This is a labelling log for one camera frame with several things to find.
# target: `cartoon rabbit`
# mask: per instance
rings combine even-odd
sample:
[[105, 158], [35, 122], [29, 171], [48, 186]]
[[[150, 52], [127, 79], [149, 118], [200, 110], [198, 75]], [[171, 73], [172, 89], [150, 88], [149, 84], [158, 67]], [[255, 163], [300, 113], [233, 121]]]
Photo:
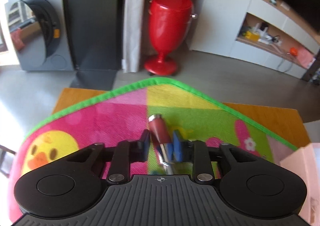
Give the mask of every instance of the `cartoon rabbit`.
[[[239, 119], [235, 121], [235, 132], [240, 143], [240, 145], [238, 146], [239, 148], [246, 150], [256, 156], [260, 156], [260, 154], [255, 150], [256, 142], [251, 138], [249, 130], [244, 121]], [[212, 147], [219, 147], [221, 143], [223, 143], [223, 141], [221, 141], [217, 137], [211, 137], [206, 141], [207, 146]]]

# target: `cartoon chick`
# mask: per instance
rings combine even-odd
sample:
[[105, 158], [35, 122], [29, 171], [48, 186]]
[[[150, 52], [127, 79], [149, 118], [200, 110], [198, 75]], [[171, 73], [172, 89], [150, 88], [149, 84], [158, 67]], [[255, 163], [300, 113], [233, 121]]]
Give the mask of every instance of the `cartoon chick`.
[[22, 175], [78, 150], [76, 140], [68, 133], [58, 130], [45, 132], [29, 146]]

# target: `orange button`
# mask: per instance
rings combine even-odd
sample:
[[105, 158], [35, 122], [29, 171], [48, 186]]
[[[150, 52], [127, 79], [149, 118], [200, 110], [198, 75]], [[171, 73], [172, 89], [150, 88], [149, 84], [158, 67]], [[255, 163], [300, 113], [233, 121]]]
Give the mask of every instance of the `orange button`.
[[53, 37], [55, 39], [60, 37], [60, 29], [54, 29]]

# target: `yellow square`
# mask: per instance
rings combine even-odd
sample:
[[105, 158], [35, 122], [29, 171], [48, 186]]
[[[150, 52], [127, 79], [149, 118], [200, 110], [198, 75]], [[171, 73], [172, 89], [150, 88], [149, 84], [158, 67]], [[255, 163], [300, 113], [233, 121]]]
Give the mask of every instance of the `yellow square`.
[[173, 85], [163, 84], [148, 87], [147, 105], [196, 109], [220, 109], [199, 96]]

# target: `crosshair mark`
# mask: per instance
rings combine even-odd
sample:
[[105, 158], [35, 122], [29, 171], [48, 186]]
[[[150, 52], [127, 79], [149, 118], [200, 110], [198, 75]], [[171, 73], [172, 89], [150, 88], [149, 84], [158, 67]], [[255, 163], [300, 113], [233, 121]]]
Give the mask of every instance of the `crosshair mark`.
[[164, 182], [164, 180], [167, 180], [167, 179], [165, 179], [165, 178], [163, 178], [163, 177], [158, 177], [158, 178], [155, 179], [155, 180], [157, 180], [157, 181], [159, 181], [160, 183], [162, 183], [162, 182]]

